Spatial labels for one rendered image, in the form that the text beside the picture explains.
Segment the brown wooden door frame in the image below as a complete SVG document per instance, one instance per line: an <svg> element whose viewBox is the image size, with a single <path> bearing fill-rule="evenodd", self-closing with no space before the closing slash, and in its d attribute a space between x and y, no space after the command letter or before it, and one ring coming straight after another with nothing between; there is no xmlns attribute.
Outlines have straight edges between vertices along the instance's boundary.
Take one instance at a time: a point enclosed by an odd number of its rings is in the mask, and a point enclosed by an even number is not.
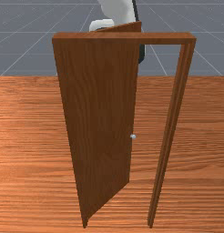
<svg viewBox="0 0 224 233"><path fill-rule="evenodd" d="M159 195L167 168L173 136L178 122L179 110L188 79L188 71L194 53L196 38L190 33L90 32L69 34L75 40L83 39L91 44L120 44L122 42L128 42L138 46L138 56L139 47L141 45L179 45L181 47L158 160L155 185L148 210L148 222L152 223L156 215Z"/></svg>

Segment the brown wooden door leaf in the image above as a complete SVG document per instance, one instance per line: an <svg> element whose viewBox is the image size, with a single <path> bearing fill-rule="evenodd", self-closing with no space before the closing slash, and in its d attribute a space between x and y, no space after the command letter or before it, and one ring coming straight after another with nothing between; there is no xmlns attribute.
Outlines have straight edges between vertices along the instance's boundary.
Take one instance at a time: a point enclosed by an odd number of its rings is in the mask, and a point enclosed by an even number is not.
<svg viewBox="0 0 224 233"><path fill-rule="evenodd" d="M129 182L138 46L52 38L82 223Z"/></svg>

